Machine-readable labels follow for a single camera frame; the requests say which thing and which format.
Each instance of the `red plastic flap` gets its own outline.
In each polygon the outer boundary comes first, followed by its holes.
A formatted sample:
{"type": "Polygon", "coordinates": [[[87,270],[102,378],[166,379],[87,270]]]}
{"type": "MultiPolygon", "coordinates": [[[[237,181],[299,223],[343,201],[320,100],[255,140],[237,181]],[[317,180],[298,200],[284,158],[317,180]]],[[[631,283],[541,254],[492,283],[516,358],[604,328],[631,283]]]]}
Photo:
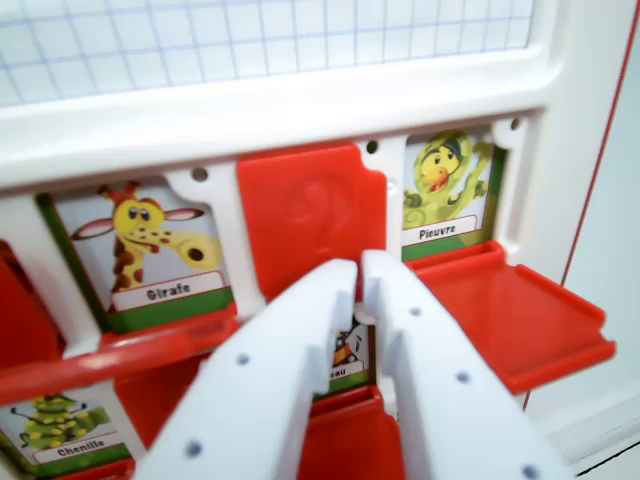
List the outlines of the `red plastic flap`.
{"type": "Polygon", "coordinates": [[[58,330],[36,293],[27,288],[28,282],[8,246],[0,243],[0,304],[4,320],[0,370],[62,356],[58,330]]]}
{"type": "Polygon", "coordinates": [[[114,389],[145,447],[151,448],[208,354],[115,379],[114,389]]]}
{"type": "Polygon", "coordinates": [[[533,270],[505,263],[497,242],[407,265],[455,317],[513,393],[611,358],[605,313],[533,270]]]}
{"type": "Polygon", "coordinates": [[[386,244],[387,180],[356,145],[248,157],[238,164],[256,275],[269,299],[332,258],[386,244]]]}
{"type": "Polygon", "coordinates": [[[400,431],[378,389],[361,387],[314,403],[299,480],[404,478],[400,431]]]}

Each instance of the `white card label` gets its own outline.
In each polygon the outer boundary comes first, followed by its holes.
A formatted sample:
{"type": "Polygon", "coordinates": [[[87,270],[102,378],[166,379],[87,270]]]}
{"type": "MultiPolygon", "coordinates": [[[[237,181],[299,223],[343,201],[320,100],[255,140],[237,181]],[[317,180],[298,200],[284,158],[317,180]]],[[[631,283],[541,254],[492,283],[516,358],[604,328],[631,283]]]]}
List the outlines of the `white card label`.
{"type": "Polygon", "coordinates": [[[476,216],[470,215],[447,220],[446,222],[409,228],[402,231],[402,246],[406,247],[417,243],[431,242],[440,238],[453,237],[461,233],[473,232],[476,230],[476,224],[476,216]]]}
{"type": "Polygon", "coordinates": [[[131,308],[153,305],[217,290],[223,286],[222,275],[220,275],[220,272],[213,271],[117,292],[111,296],[111,301],[115,309],[122,312],[131,308]]]}

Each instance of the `white surface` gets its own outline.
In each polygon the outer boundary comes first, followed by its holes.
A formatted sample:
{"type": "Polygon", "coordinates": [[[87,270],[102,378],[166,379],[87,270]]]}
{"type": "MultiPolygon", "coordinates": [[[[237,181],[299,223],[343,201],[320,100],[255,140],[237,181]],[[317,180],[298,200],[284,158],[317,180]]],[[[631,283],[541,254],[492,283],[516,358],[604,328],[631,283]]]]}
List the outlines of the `white surface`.
{"type": "Polygon", "coordinates": [[[329,390],[336,334],[351,327],[356,275],[355,262],[321,265],[219,347],[135,478],[295,478],[313,394],[329,390]],[[188,457],[194,441],[201,453],[188,457]]]}
{"type": "Polygon", "coordinates": [[[0,106],[522,49],[534,0],[14,0],[0,106]]]}
{"type": "Polygon", "coordinates": [[[640,472],[640,448],[634,447],[591,470],[580,480],[637,480],[640,472]]]}
{"type": "Polygon", "coordinates": [[[378,361],[396,385],[407,478],[572,478],[411,270],[381,250],[364,252],[362,269],[365,310],[378,319],[378,361]]]}
{"type": "Polygon", "coordinates": [[[238,317],[246,320],[266,304],[253,268],[253,254],[244,218],[236,162],[227,160],[206,168],[207,177],[196,181],[191,169],[166,174],[171,188],[186,200],[209,205],[216,219],[229,284],[238,317]]]}
{"type": "Polygon", "coordinates": [[[618,344],[610,362],[538,389],[528,413],[576,471],[640,440],[640,236],[636,137],[640,43],[623,88],[566,286],[607,312],[603,333],[618,344]]]}

